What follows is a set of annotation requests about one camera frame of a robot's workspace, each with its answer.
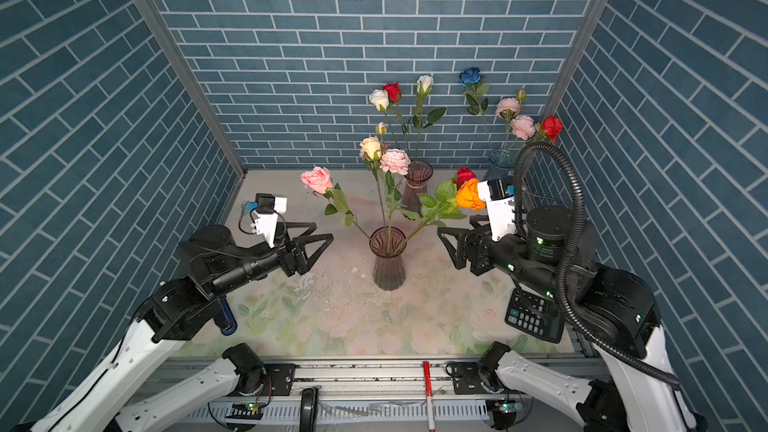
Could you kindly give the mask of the blue black handheld device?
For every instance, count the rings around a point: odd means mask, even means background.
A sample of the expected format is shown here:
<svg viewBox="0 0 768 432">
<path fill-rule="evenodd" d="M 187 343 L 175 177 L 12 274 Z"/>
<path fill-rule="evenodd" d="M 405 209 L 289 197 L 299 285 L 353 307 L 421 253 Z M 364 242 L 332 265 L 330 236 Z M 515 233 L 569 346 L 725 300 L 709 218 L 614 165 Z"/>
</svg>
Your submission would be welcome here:
<svg viewBox="0 0 768 432">
<path fill-rule="evenodd" d="M 238 328 L 236 318 L 226 297 L 219 297 L 218 301 L 220 313 L 214 318 L 214 322 L 222 335 L 231 336 Z"/>
</svg>

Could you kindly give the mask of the pink carnation spray stem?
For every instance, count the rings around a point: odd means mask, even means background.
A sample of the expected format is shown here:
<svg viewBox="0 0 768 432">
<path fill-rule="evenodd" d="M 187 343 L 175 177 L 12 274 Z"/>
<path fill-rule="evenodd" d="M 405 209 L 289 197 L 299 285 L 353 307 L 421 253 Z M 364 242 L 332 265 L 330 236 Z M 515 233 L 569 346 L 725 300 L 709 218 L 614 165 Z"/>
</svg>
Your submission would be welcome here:
<svg viewBox="0 0 768 432">
<path fill-rule="evenodd" d="M 505 124 L 505 138 L 500 147 L 504 154 L 509 154 L 512 142 L 529 141 L 537 133 L 533 117 L 524 113 L 527 93 L 521 88 L 515 96 L 502 98 L 496 106 L 495 115 Z"/>
</svg>

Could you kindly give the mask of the red carnation stem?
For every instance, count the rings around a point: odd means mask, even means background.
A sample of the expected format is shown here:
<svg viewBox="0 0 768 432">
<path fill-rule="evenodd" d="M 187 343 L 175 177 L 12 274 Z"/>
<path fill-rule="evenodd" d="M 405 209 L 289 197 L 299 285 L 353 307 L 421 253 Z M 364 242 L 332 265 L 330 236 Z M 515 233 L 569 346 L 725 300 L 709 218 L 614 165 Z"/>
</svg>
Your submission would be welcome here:
<svg viewBox="0 0 768 432">
<path fill-rule="evenodd" d="M 465 217 L 465 210 L 481 211 L 485 203 L 478 197 L 479 180 L 467 167 L 460 168 L 441 183 L 432 195 L 420 194 L 422 221 L 428 225 Z"/>
</svg>

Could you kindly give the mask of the orange rose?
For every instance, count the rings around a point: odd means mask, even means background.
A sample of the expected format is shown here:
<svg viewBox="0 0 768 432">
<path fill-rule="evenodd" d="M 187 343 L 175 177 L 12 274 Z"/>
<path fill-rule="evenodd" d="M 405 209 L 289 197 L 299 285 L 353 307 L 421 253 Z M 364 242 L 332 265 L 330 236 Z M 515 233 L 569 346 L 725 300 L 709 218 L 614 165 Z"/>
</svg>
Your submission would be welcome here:
<svg viewBox="0 0 768 432">
<path fill-rule="evenodd" d="M 410 232 L 403 242 L 394 250 L 396 254 L 403 252 L 408 242 L 427 226 L 443 226 L 446 220 L 459 220 L 465 217 L 462 209 L 480 211 L 486 208 L 486 202 L 479 195 L 479 180 L 469 179 L 458 186 L 453 180 L 440 184 L 434 195 L 419 193 L 420 213 L 403 210 L 407 216 L 418 220 L 416 228 Z"/>
</svg>

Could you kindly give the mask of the pink rose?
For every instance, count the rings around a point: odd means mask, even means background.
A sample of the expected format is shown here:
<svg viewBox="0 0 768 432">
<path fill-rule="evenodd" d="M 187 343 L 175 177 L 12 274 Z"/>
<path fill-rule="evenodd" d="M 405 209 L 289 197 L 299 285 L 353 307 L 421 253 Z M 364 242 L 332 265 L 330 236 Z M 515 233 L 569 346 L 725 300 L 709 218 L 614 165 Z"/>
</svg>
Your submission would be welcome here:
<svg viewBox="0 0 768 432">
<path fill-rule="evenodd" d="M 340 215 L 340 221 L 347 227 L 355 227 L 366 239 L 371 235 L 358 223 L 357 215 L 350 208 L 345 192 L 341 185 L 333 181 L 330 171 L 325 167 L 314 167 L 312 170 L 301 174 L 304 186 L 318 197 L 327 200 L 324 214 L 331 216 Z"/>
</svg>

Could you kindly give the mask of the red rose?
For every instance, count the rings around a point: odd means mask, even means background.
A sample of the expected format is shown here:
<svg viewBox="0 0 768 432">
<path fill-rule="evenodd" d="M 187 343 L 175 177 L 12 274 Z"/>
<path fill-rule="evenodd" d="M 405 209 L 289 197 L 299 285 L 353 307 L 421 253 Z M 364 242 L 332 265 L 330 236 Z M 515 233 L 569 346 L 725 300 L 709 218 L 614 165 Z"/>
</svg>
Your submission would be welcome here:
<svg viewBox="0 0 768 432">
<path fill-rule="evenodd" d="M 546 142 L 556 144 L 558 136 L 563 129 L 563 123 L 559 118 L 556 118 L 554 115 L 548 116 L 540 124 L 535 125 L 534 134 L 526 143 Z"/>
<path fill-rule="evenodd" d="M 405 140 L 406 150 L 409 155 L 414 158 L 418 155 L 416 147 L 417 142 L 412 136 L 411 126 L 407 120 L 407 117 L 404 115 L 400 108 L 400 101 L 402 99 L 400 86 L 398 83 L 387 83 L 382 87 L 382 90 L 386 93 L 388 98 L 389 105 L 387 110 L 393 114 Z"/>
</svg>

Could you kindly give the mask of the red white marker pen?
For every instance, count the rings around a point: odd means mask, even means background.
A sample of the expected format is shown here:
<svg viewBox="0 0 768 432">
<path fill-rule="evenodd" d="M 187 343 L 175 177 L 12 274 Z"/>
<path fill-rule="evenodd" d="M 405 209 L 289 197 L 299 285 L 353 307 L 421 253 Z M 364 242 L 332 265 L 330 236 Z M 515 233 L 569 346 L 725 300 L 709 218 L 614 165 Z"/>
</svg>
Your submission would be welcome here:
<svg viewBox="0 0 768 432">
<path fill-rule="evenodd" d="M 425 400 L 426 400 L 426 417 L 427 427 L 429 432 L 436 431 L 435 410 L 433 401 L 433 389 L 431 382 L 431 366 L 429 361 L 422 362 L 424 386 L 425 386 Z"/>
</svg>

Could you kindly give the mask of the blue rose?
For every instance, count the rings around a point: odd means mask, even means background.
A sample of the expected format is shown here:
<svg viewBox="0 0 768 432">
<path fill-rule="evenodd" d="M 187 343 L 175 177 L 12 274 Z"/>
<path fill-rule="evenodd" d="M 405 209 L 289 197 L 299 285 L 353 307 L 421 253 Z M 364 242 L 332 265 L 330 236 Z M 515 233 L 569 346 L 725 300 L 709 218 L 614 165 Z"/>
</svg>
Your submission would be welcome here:
<svg viewBox="0 0 768 432">
<path fill-rule="evenodd" d="M 485 83 L 481 71 L 477 67 L 465 69 L 459 75 L 460 84 L 463 87 L 463 95 L 467 103 L 467 112 L 481 119 L 486 141 L 491 145 L 490 131 L 488 129 L 486 111 L 489 100 L 487 97 L 490 86 Z"/>
</svg>

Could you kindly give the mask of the pale pink bud spray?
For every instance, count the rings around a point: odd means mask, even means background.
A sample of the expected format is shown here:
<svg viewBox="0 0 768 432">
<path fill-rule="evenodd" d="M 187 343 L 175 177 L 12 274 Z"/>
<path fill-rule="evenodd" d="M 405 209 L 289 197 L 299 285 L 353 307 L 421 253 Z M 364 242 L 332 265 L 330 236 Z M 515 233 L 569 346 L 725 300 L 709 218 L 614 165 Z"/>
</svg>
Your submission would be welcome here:
<svg viewBox="0 0 768 432">
<path fill-rule="evenodd" d="M 394 237 L 393 218 L 396 212 L 404 211 L 403 193 L 400 188 L 409 172 L 411 159 L 407 152 L 385 141 L 388 126 L 380 122 L 375 133 L 360 142 L 360 156 L 366 168 L 373 174 L 379 197 L 384 235 L 381 251 L 394 254 L 404 248 Z"/>
</svg>

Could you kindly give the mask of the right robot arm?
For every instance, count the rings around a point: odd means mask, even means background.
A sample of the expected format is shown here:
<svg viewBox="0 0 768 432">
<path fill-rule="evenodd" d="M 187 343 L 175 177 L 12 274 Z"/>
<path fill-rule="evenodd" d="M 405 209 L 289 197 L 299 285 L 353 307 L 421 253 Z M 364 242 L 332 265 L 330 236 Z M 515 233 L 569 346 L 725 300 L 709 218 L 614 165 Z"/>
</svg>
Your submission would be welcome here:
<svg viewBox="0 0 768 432">
<path fill-rule="evenodd" d="M 597 262 L 596 234 L 582 201 L 528 212 L 496 201 L 489 212 L 471 217 L 469 229 L 438 228 L 454 266 L 475 275 L 506 272 L 517 286 L 509 325 L 557 341 L 570 324 L 593 344 L 610 377 L 566 375 L 495 342 L 476 366 L 483 387 L 527 394 L 586 431 L 707 430 L 707 420 L 682 396 L 650 287 Z"/>
</svg>

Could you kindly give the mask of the dark purple glass vase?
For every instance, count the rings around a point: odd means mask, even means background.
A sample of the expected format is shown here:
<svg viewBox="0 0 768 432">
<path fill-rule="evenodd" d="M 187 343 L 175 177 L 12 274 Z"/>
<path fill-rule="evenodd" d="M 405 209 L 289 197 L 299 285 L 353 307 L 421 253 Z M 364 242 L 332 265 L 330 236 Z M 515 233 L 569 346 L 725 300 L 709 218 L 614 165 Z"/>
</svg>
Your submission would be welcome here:
<svg viewBox="0 0 768 432">
<path fill-rule="evenodd" d="M 380 227 L 370 237 L 369 248 L 375 256 L 374 283 L 382 290 L 399 289 L 406 280 L 402 254 L 406 249 L 406 236 L 396 227 Z"/>
</svg>

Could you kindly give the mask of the aluminium mounting rail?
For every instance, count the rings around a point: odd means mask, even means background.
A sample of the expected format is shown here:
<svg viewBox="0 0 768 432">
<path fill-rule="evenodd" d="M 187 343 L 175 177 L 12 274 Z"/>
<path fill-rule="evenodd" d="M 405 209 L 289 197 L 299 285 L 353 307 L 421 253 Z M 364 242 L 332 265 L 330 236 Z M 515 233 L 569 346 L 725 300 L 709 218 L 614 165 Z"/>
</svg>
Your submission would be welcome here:
<svg viewBox="0 0 768 432">
<path fill-rule="evenodd" d="M 533 355 L 525 357 L 565 375 L 608 379 L 602 359 L 575 354 Z M 425 396 L 423 362 L 429 360 L 432 390 L 438 399 L 455 396 L 491 397 L 477 374 L 478 357 L 447 359 L 265 359 L 271 376 L 273 398 L 298 399 L 302 390 L 317 387 L 321 399 L 396 399 L 416 400 Z M 211 362 L 207 358 L 172 358 L 140 386 L 131 401 L 144 400 L 171 385 L 201 372 Z"/>
</svg>

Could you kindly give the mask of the pink glass vase with ribbon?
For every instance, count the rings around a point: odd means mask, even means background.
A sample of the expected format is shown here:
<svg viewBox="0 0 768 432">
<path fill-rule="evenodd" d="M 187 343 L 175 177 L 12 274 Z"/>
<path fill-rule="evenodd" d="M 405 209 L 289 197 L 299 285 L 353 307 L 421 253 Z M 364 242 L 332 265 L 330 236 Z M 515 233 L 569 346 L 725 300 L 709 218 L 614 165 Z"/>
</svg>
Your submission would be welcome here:
<svg viewBox="0 0 768 432">
<path fill-rule="evenodd" d="M 413 160 L 405 176 L 401 205 L 405 210 L 420 214 L 420 194 L 427 193 L 427 184 L 433 175 L 432 166 L 424 160 Z"/>
</svg>

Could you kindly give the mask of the white rose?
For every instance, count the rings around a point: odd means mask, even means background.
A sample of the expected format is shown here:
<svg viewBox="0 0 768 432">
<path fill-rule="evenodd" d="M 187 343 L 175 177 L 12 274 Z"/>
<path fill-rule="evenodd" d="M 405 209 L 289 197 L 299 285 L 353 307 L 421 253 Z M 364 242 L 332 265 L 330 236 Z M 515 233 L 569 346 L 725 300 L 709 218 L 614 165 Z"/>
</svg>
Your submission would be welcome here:
<svg viewBox="0 0 768 432">
<path fill-rule="evenodd" d="M 422 75 L 417 79 L 415 106 L 412 115 L 412 126 L 416 130 L 415 154 L 418 154 L 420 151 L 423 130 L 435 125 L 444 117 L 447 111 L 446 107 L 440 107 L 424 114 L 425 101 L 430 95 L 433 85 L 434 79 L 432 76 Z"/>
<path fill-rule="evenodd" d="M 409 130 L 398 102 L 384 89 L 375 89 L 368 96 L 368 102 L 384 116 L 384 123 L 392 142 L 400 149 L 409 149 Z"/>
</svg>

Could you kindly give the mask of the purple blue gradient vase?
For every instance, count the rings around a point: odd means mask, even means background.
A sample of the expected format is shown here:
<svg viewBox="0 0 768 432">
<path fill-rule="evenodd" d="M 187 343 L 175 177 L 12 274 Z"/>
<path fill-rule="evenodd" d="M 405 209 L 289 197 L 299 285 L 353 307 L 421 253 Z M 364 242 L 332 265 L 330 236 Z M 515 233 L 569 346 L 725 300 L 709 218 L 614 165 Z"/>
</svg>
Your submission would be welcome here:
<svg viewBox="0 0 768 432">
<path fill-rule="evenodd" d="M 488 165 L 483 177 L 484 181 L 492 179 L 505 179 L 516 165 L 518 151 L 507 149 L 493 149 L 488 155 Z"/>
</svg>

